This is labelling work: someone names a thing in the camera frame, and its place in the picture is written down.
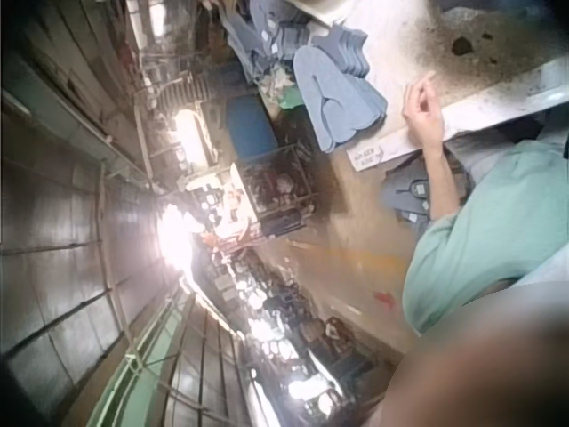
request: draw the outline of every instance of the hand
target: hand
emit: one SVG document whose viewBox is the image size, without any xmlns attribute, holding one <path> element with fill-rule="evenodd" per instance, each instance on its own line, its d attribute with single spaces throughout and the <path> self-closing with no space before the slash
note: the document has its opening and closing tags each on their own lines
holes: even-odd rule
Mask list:
<svg viewBox="0 0 569 427">
<path fill-rule="evenodd" d="M 430 71 L 405 88 L 403 117 L 411 135 L 421 144 L 425 156 L 443 153 L 445 122 L 432 84 L 434 76 L 435 72 Z"/>
</svg>

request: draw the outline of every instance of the paper tag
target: paper tag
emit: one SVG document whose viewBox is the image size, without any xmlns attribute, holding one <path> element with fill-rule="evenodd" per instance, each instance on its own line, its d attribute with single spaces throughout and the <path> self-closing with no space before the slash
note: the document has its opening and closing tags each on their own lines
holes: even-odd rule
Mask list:
<svg viewBox="0 0 569 427">
<path fill-rule="evenodd" d="M 375 166 L 381 162 L 383 151 L 379 147 L 370 147 L 363 151 L 357 152 L 352 157 L 352 165 L 357 171 L 361 171 L 368 167 Z"/>
</svg>

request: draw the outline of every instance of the red mark on floor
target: red mark on floor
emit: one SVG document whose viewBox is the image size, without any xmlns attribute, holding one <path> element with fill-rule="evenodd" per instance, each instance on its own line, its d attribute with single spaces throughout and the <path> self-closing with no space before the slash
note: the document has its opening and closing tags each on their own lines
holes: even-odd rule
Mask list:
<svg viewBox="0 0 569 427">
<path fill-rule="evenodd" d="M 395 309 L 396 301 L 392 294 L 385 293 L 385 292 L 374 292 L 373 298 L 377 301 L 385 304 L 389 311 Z"/>
</svg>

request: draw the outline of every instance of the fabric pile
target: fabric pile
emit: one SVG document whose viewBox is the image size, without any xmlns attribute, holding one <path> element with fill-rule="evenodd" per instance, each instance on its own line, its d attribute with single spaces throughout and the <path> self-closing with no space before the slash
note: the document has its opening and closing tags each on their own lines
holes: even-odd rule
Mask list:
<svg viewBox="0 0 569 427">
<path fill-rule="evenodd" d="M 367 34 L 334 25 L 328 36 L 294 56 L 294 75 L 320 149 L 331 153 L 359 131 L 383 122 L 388 103 L 366 80 L 362 52 Z"/>
</svg>

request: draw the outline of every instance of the concrete floor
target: concrete floor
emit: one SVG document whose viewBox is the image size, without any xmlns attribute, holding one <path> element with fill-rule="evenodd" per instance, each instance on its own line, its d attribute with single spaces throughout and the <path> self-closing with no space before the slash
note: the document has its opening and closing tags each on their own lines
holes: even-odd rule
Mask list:
<svg viewBox="0 0 569 427">
<path fill-rule="evenodd" d="M 316 146 L 303 108 L 284 113 L 276 133 L 281 141 Z M 310 294 L 320 318 L 343 318 L 357 332 L 406 352 L 416 337 L 405 322 L 401 293 L 416 238 L 379 201 L 385 171 L 395 164 L 356 173 L 343 150 L 315 152 L 316 214 L 307 228 L 257 252 Z"/>
</svg>

